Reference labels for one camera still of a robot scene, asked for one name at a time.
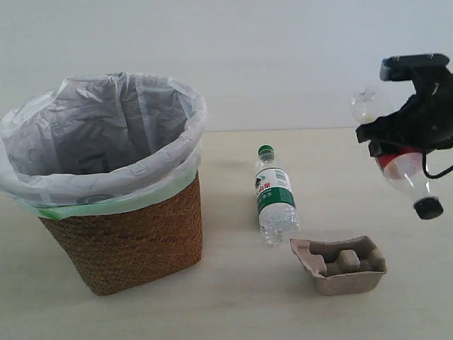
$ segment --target trash bag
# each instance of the trash bag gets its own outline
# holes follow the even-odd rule
[[[67,78],[1,120],[0,189],[44,217],[144,208],[195,178],[206,119],[203,97],[172,78]]]

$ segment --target green label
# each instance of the green label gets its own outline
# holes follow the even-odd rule
[[[274,203],[288,203],[296,207],[291,191],[285,188],[274,187],[264,190],[258,196],[258,213],[261,213],[262,209]]]

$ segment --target egg carton piece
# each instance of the egg carton piece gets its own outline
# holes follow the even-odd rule
[[[387,272],[385,258],[368,236],[339,242],[291,239],[291,248],[324,295],[368,292]]]

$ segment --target white table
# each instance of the white table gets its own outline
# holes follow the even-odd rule
[[[261,144],[286,163],[304,231],[369,235],[389,267],[376,290],[324,297],[289,245],[263,245],[253,165]],[[431,157],[434,169],[453,160]],[[201,262],[109,297],[82,283],[38,220],[0,198],[0,339],[451,339],[453,174],[433,184],[442,217],[420,221],[353,130],[216,132],[202,163]]]

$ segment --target background wall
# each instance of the background wall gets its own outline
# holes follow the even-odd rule
[[[343,127],[383,57],[453,57],[448,0],[0,0],[0,115],[69,75],[170,75],[197,88],[210,130]]]

